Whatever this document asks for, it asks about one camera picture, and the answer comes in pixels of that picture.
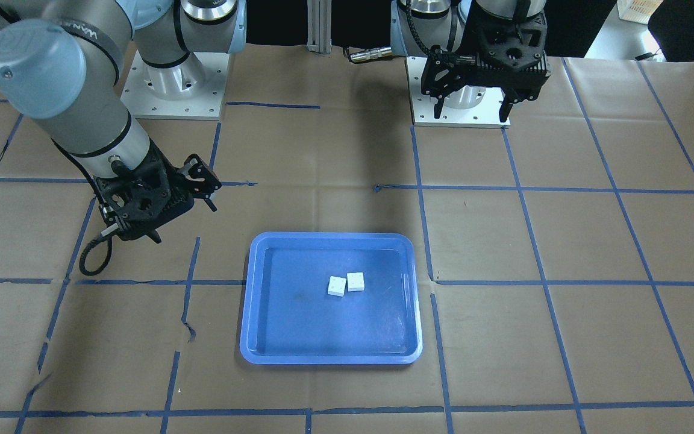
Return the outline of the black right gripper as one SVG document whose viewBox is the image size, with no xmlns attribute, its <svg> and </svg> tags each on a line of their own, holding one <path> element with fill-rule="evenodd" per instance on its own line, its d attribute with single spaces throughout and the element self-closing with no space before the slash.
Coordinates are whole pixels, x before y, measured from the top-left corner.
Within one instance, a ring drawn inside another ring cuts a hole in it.
<svg viewBox="0 0 694 434">
<path fill-rule="evenodd" d="M 143 162 L 129 176 L 94 177 L 93 183 L 104 207 L 113 209 L 104 221 L 118 226 L 119 239 L 146 236 L 155 244 L 162 243 L 157 229 L 192 209 L 195 200 L 204 200 L 212 212 L 217 212 L 213 199 L 222 186 L 197 154 L 191 154 L 180 168 L 174 168 L 154 141 Z"/>
</svg>

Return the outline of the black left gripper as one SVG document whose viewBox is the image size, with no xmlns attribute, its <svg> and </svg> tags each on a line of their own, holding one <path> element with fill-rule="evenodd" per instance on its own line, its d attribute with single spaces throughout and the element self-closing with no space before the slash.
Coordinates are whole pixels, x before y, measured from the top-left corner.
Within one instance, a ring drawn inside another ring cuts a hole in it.
<svg viewBox="0 0 694 434">
<path fill-rule="evenodd" d="M 551 76 L 545 55 L 548 20 L 542 6 L 460 6 L 463 33 L 459 53 L 439 45 L 428 49 L 421 92 L 433 101 L 433 117 L 443 108 L 474 109 L 486 88 L 501 88 L 499 121 L 513 105 L 534 101 Z M 475 86 L 470 83 L 477 75 Z"/>
</svg>

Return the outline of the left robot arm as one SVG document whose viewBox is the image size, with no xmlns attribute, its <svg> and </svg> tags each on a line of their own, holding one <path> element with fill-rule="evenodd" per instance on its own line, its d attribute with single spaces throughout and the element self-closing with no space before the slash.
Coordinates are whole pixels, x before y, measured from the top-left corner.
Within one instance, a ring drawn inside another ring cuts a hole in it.
<svg viewBox="0 0 694 434">
<path fill-rule="evenodd" d="M 390 50 L 407 61 L 414 124 L 508 127 L 551 76 L 544 1 L 394 1 Z"/>
</svg>

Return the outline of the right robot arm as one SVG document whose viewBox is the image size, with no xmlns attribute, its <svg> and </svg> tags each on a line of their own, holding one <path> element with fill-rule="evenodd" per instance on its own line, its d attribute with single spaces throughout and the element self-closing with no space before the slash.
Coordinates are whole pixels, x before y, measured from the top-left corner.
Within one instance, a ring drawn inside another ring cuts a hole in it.
<svg viewBox="0 0 694 434">
<path fill-rule="evenodd" d="M 0 1 L 0 93 L 85 176 L 107 225 L 97 242 L 160 242 L 221 187 L 196 154 L 172 165 L 116 95 L 128 44 L 152 95 L 179 101 L 207 86 L 198 53 L 239 52 L 246 28 L 245 1 Z"/>
</svg>

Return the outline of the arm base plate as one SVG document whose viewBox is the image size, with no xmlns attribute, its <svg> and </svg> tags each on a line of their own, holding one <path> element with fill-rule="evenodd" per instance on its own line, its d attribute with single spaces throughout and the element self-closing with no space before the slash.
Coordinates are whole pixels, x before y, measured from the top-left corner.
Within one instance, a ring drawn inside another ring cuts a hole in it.
<svg viewBox="0 0 694 434">
<path fill-rule="evenodd" d="M 499 88 L 465 86 L 446 97 L 441 115 L 434 115 L 436 99 L 422 93 L 424 57 L 407 57 L 408 93 L 413 123 L 423 127 L 506 128 L 510 120 L 499 120 L 503 92 Z"/>
<path fill-rule="evenodd" d="M 136 52 L 121 101 L 138 120 L 218 121 L 232 57 L 196 52 L 181 65 L 157 69 Z"/>
</svg>

